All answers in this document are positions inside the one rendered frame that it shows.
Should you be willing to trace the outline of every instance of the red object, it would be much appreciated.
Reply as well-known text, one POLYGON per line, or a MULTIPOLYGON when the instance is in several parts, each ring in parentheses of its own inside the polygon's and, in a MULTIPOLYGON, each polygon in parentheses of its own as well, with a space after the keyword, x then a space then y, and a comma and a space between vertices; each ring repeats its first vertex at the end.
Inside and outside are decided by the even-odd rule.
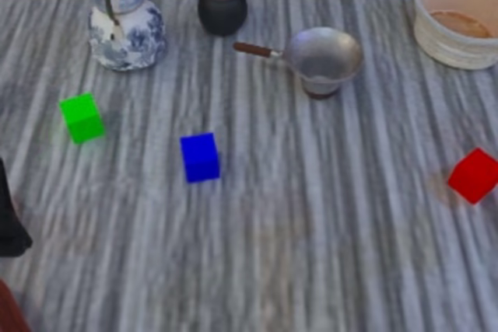
POLYGON ((0 280, 0 332, 30 332, 14 296, 0 280))
POLYGON ((477 204, 498 184, 498 161, 476 148, 460 161, 448 184, 471 204, 477 204))

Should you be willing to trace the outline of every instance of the pan handle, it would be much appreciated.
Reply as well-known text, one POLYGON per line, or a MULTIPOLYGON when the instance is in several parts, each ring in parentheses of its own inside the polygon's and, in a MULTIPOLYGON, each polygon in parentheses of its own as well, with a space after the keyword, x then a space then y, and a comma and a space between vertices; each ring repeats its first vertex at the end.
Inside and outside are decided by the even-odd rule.
POLYGON ((246 54, 256 54, 257 56, 262 56, 263 58, 270 58, 274 54, 274 51, 270 48, 241 42, 235 42, 233 44, 233 49, 235 51, 245 52, 246 54))

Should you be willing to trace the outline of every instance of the porcelain teapot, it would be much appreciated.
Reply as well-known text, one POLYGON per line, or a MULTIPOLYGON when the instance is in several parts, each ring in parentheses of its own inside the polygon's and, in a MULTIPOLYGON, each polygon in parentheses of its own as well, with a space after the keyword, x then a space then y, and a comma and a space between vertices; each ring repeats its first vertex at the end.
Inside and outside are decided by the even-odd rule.
POLYGON ((89 44, 106 68, 147 68, 167 52, 163 16, 152 0, 93 0, 89 44))

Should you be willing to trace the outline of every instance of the green cube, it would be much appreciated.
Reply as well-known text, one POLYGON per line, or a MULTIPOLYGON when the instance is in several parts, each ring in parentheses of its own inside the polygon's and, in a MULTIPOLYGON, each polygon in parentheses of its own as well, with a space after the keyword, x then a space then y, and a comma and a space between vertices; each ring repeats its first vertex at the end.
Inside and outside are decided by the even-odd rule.
POLYGON ((62 100, 59 107, 74 143, 81 144, 104 134, 99 108, 91 93, 62 100))

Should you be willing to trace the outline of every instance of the black round pot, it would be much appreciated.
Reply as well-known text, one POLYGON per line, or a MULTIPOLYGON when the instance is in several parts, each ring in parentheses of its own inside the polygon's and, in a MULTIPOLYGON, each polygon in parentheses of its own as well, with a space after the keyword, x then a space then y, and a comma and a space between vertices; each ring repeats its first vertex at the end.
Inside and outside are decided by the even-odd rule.
POLYGON ((204 29, 221 37, 235 33, 247 18, 246 0, 199 0, 198 16, 204 29))

